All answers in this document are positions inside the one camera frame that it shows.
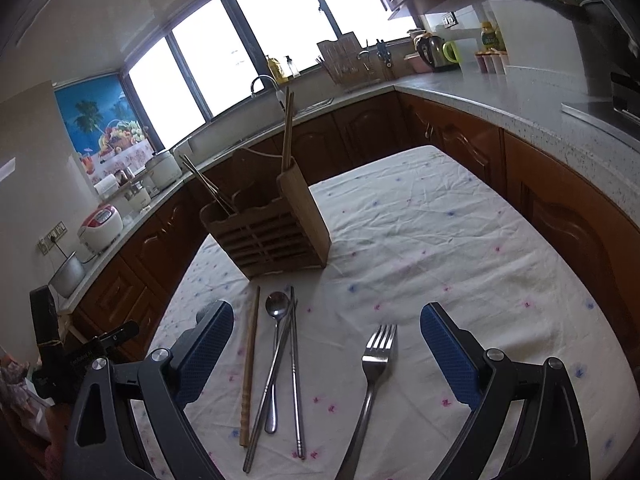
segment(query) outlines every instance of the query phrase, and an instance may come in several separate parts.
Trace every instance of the table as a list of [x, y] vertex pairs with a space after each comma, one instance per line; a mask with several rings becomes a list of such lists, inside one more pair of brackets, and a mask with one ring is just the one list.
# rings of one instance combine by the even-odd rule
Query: table
[[[271, 361], [274, 322], [264, 300], [293, 284], [307, 459], [296, 459], [289, 357], [278, 376], [278, 431], [263, 433], [250, 478], [333, 479], [366, 390], [360, 358], [373, 329], [398, 324], [398, 358], [378, 392], [356, 474], [427, 479], [469, 408], [457, 402], [422, 339], [420, 311], [438, 301], [485, 348], [541, 364], [561, 358], [580, 404], [592, 478], [606, 478], [640, 429], [640, 399], [622, 349], [588, 291], [504, 199], [432, 146], [415, 148], [311, 187], [332, 236], [324, 270], [251, 283], [208, 237], [168, 307], [151, 349], [169, 347], [195, 313], [222, 299], [234, 308], [229, 342], [200, 398], [185, 413], [228, 479], [244, 479], [238, 445], [247, 314], [262, 295], [252, 420]], [[134, 406], [158, 478], [171, 478], [141, 402]], [[505, 430], [482, 478], [497, 474], [518, 420]]]

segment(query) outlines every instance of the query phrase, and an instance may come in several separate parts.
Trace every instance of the spoon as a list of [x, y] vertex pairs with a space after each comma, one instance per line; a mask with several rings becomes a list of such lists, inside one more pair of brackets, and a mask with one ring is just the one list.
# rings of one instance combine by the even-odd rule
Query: spoon
[[[278, 345], [278, 335], [280, 331], [280, 321], [287, 315], [289, 311], [289, 297], [280, 291], [272, 292], [264, 304], [267, 314], [276, 320], [276, 332], [273, 339], [273, 351], [276, 351]], [[267, 420], [264, 423], [264, 431], [267, 433], [275, 433], [278, 428], [278, 409], [276, 406], [276, 383], [274, 381], [271, 387], [271, 395], [269, 398], [269, 411], [267, 412]]]

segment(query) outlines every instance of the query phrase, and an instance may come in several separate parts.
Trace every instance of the metal bolt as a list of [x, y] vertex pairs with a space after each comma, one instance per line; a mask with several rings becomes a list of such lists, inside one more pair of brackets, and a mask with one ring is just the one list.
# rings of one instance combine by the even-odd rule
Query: metal bolt
[[91, 363], [91, 368], [94, 370], [102, 370], [107, 365], [107, 359], [104, 357], [98, 357], [93, 363]]
[[154, 361], [164, 361], [169, 357], [169, 351], [165, 348], [159, 348], [158, 350], [154, 350], [151, 354], [151, 358]]
[[562, 361], [557, 357], [550, 357], [548, 362], [549, 366], [551, 366], [552, 368], [555, 368], [556, 370], [562, 369]]
[[486, 351], [486, 356], [491, 359], [491, 361], [502, 361], [504, 359], [504, 352], [497, 348], [489, 348]]

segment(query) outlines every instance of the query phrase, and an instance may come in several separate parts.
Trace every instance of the green mug handle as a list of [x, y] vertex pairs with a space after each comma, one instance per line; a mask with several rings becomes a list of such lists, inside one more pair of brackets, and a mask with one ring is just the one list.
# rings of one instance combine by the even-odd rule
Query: green mug handle
[[[449, 55], [449, 54], [447, 53], [447, 47], [449, 47], [449, 46], [451, 47], [451, 55]], [[452, 63], [458, 63], [458, 64], [459, 64], [459, 63], [460, 63], [460, 60], [459, 60], [459, 59], [457, 59], [457, 56], [456, 56], [457, 52], [456, 52], [456, 50], [457, 50], [457, 49], [456, 49], [456, 43], [455, 43], [455, 42], [453, 42], [453, 41], [447, 41], [447, 43], [445, 43], [445, 44], [442, 46], [442, 53], [444, 54], [444, 57], [446, 57], [446, 58], [447, 58], [447, 60], [448, 60], [448, 61], [450, 61], [450, 62], [452, 62]]]

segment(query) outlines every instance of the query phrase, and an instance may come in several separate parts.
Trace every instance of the wall mural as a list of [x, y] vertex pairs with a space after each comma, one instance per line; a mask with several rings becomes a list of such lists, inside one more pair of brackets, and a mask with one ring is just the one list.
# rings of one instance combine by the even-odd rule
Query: wall mural
[[120, 80], [107, 75], [55, 92], [71, 142], [93, 184], [124, 168], [133, 172], [153, 155]]

